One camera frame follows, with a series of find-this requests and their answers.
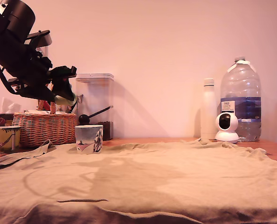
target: table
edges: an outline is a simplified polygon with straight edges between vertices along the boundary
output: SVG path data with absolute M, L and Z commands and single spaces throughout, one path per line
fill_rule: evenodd
M 177 142 L 180 140 L 184 141 L 193 141 L 196 138 L 132 138 L 132 139 L 112 139 L 110 141 L 104 141 L 105 146 L 118 146 L 127 143 L 157 143 L 157 142 Z M 273 159 L 277 160 L 277 143 L 267 141 L 267 140 L 260 140 L 259 142 L 238 142 L 237 145 L 242 147 L 252 147 L 252 148 L 263 148 L 267 151 L 268 156 Z

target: cup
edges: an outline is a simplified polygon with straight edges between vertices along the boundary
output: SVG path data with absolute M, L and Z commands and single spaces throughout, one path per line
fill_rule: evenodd
M 75 138 L 79 154 L 98 154 L 102 148 L 103 125 L 76 126 Z
M 0 152 L 16 153 L 19 149 L 21 137 L 20 126 L 1 126 L 0 127 Z

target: white security camera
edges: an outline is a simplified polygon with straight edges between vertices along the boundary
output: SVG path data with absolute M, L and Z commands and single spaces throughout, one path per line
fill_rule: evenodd
M 233 113 L 221 113 L 215 120 L 216 127 L 219 132 L 215 138 L 219 141 L 228 141 L 230 143 L 237 143 L 239 137 L 235 130 L 238 128 L 238 119 Z

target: bottle cap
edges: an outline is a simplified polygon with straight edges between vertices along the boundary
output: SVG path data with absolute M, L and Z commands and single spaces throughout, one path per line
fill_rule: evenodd
M 205 78 L 204 79 L 204 86 L 208 85 L 214 85 L 214 79 L 213 78 Z
M 238 62 L 238 61 L 240 61 L 240 60 L 245 61 L 245 57 L 244 57 L 244 56 L 235 57 L 235 63 Z

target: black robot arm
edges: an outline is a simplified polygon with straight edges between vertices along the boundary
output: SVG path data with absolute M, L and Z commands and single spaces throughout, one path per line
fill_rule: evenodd
M 48 57 L 36 50 L 52 43 L 50 31 L 29 34 L 34 22 L 35 14 L 24 2 L 1 1 L 0 66 L 3 68 L 0 67 L 0 79 L 12 94 L 56 103 L 60 96 L 66 99 L 66 104 L 73 105 L 76 96 L 69 78 L 76 76 L 76 68 L 61 66 L 51 70 L 53 65 Z M 4 69 L 15 78 L 6 80 Z M 51 82 L 52 91 L 47 87 Z

